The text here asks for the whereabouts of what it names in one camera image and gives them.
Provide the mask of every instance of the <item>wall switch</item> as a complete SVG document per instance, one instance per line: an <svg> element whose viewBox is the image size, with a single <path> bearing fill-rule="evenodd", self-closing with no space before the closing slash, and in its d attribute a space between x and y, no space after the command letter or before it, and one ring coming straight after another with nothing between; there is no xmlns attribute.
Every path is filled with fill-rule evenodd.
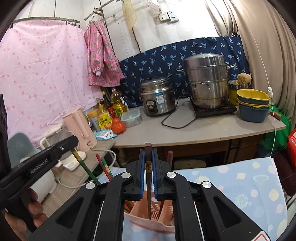
<svg viewBox="0 0 296 241"><path fill-rule="evenodd" d="M170 18L170 21L173 23L173 22L178 22L179 19L178 17L175 15L175 13L173 11L169 11L168 12L168 16Z"/></svg>
<svg viewBox="0 0 296 241"><path fill-rule="evenodd" d="M166 21L166 20L169 20L170 19L169 16L168 16L168 14L166 12L161 13L158 16L159 16L160 21Z"/></svg>

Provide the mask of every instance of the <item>rice cooker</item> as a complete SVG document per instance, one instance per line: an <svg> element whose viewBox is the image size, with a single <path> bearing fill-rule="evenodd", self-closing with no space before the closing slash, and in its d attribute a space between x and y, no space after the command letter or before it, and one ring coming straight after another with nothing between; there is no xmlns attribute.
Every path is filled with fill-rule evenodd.
<svg viewBox="0 0 296 241"><path fill-rule="evenodd" d="M146 115L163 115L175 109L174 89L169 78L153 78L141 82L140 95Z"/></svg>

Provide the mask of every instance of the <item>navy blue fabric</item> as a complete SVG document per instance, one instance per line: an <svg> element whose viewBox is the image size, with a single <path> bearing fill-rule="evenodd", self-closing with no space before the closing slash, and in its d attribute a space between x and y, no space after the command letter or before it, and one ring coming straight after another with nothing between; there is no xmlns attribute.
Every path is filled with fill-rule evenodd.
<svg viewBox="0 0 296 241"><path fill-rule="evenodd" d="M220 54L227 65L236 64L236 68L229 70L230 80L237 80L237 75L243 71L250 73L240 36L198 38L160 46L121 61L125 78L120 81L118 89L129 107L141 106L140 82L150 77L169 77L175 89L175 98L188 96L185 75L176 69L183 67L185 58L200 53Z"/></svg>

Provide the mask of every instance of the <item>gray plastic chair back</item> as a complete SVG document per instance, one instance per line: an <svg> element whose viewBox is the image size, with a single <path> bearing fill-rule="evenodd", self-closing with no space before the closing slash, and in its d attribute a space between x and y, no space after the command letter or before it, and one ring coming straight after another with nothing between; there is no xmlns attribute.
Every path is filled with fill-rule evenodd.
<svg viewBox="0 0 296 241"><path fill-rule="evenodd" d="M31 156L29 154L35 151L29 138L21 132L16 133L7 141L7 147L11 168L18 165L22 158Z"/></svg>

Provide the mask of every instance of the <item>red plastic bag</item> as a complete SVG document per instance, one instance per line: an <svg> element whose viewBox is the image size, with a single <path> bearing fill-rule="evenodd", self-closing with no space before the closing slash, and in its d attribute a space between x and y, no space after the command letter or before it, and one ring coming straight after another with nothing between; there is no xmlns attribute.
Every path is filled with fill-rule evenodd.
<svg viewBox="0 0 296 241"><path fill-rule="evenodd" d="M288 136L287 150L292 163L296 166L296 129Z"/></svg>

